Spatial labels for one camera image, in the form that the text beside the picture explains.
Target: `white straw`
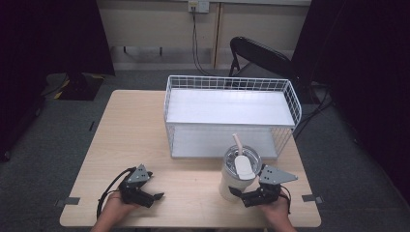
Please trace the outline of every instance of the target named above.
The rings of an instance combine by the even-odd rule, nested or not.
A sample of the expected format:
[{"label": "white straw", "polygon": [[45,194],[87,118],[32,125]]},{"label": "white straw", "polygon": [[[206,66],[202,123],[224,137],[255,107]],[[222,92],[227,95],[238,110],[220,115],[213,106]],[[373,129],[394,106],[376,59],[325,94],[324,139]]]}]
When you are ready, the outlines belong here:
[{"label": "white straw", "polygon": [[238,134],[234,133],[232,134],[233,139],[235,139],[236,145],[238,146],[238,156],[243,155],[242,150],[243,150],[243,146],[241,141],[239,140]]}]

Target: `person's arm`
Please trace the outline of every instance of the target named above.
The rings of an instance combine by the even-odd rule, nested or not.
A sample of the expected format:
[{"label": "person's arm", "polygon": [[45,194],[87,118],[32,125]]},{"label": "person's arm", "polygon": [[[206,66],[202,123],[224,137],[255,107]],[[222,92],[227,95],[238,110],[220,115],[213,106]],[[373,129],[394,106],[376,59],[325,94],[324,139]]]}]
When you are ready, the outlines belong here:
[{"label": "person's arm", "polygon": [[258,208],[265,214],[275,232],[296,232],[288,216],[289,208],[285,198],[279,197],[277,201],[259,205]]},{"label": "person's arm", "polygon": [[102,213],[91,229],[92,232],[109,231],[116,223],[125,218],[132,210],[139,208],[138,205],[125,204],[121,199],[121,193],[114,191],[108,196]]}]

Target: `white wire basket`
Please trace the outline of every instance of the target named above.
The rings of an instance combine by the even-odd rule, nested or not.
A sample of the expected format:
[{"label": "white wire basket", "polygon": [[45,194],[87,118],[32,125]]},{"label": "white wire basket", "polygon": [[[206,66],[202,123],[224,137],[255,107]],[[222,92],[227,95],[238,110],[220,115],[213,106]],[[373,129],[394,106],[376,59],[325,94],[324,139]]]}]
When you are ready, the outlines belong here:
[{"label": "white wire basket", "polygon": [[164,121],[173,158],[222,158],[244,145],[277,159],[302,117],[287,79],[171,75]]}]

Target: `white paper cup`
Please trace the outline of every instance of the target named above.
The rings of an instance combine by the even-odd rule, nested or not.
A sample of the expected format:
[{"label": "white paper cup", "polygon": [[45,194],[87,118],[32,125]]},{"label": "white paper cup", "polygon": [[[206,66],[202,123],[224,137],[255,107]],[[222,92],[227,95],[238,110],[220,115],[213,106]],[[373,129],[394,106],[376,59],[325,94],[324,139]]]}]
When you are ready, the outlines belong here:
[{"label": "white paper cup", "polygon": [[[262,168],[262,160],[259,155],[249,146],[243,147],[244,156],[249,158],[250,166],[255,176],[259,174]],[[239,197],[233,195],[229,187],[239,189],[244,191],[248,186],[250,186],[254,179],[241,180],[236,172],[235,168],[235,158],[238,156],[238,146],[232,146],[228,149],[223,157],[222,163],[222,177],[220,179],[220,195],[227,201],[235,202]]]}]

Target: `gray carpet floor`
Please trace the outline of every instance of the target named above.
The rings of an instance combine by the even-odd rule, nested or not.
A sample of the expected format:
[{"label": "gray carpet floor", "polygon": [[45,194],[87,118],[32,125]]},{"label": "gray carpet floor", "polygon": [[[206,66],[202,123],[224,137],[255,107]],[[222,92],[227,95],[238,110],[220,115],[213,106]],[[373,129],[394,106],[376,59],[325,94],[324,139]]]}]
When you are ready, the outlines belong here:
[{"label": "gray carpet floor", "polygon": [[[164,90],[171,74],[201,75],[195,70],[117,71],[105,77],[93,101],[59,101],[48,95],[39,117],[12,148],[11,160],[0,163],[0,231],[89,231],[61,226],[63,209],[54,205],[69,196],[110,94],[117,89]],[[64,77],[50,75],[44,92],[58,87]],[[316,106],[303,104],[305,117]],[[410,231],[407,204],[354,142],[355,134],[336,105],[301,128],[295,131],[298,149],[313,194],[324,202],[318,204],[322,224],[298,231]]]}]

